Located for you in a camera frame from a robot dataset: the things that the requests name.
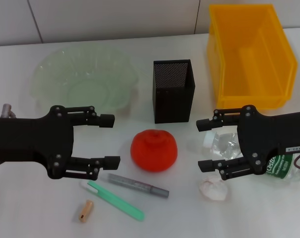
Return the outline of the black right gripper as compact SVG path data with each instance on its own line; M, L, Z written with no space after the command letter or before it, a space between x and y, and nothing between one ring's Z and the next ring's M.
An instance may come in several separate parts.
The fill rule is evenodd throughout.
M231 160L202 160L203 173L219 171L222 180L266 172L277 155L300 153L300 112L265 116L255 106L241 109L215 109L212 119L196 121L199 132L239 124L239 144L244 157Z

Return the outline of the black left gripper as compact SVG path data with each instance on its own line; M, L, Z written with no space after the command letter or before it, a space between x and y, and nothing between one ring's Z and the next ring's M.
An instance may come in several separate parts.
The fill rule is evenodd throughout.
M0 162L36 162L51 179L65 176L72 155L73 126L65 107L38 119L0 118Z

